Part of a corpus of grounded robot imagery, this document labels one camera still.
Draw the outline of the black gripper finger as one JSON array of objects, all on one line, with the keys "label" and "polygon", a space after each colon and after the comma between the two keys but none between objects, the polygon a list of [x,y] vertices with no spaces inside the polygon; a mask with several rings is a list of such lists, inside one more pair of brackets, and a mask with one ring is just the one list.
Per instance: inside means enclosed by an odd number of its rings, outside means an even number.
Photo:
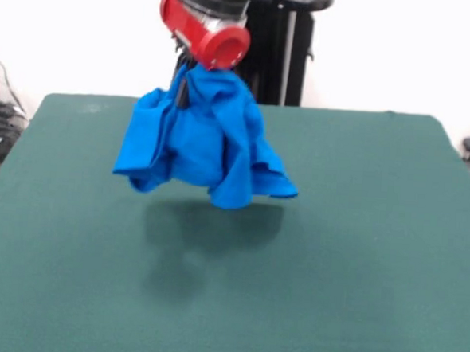
[{"label": "black gripper finger", "polygon": [[[178,59],[174,66],[174,75],[172,76],[172,81],[175,82],[178,78],[178,72],[182,68],[185,72],[189,71],[190,69],[194,68],[197,64],[197,61],[194,57],[190,54],[189,49],[183,44],[178,38],[175,39],[176,42],[176,52],[178,52]],[[176,106],[178,108],[187,108],[190,102],[189,87],[187,83],[187,79],[183,77],[178,82],[178,89],[176,93]]]}]

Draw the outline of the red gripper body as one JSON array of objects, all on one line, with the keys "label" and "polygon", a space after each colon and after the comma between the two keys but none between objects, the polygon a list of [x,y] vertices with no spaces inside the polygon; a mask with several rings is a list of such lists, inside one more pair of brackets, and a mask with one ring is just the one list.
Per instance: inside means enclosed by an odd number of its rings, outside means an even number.
[{"label": "red gripper body", "polygon": [[245,15],[237,20],[214,17],[181,0],[162,0],[159,13],[174,39],[207,70],[233,68],[249,51]]}]

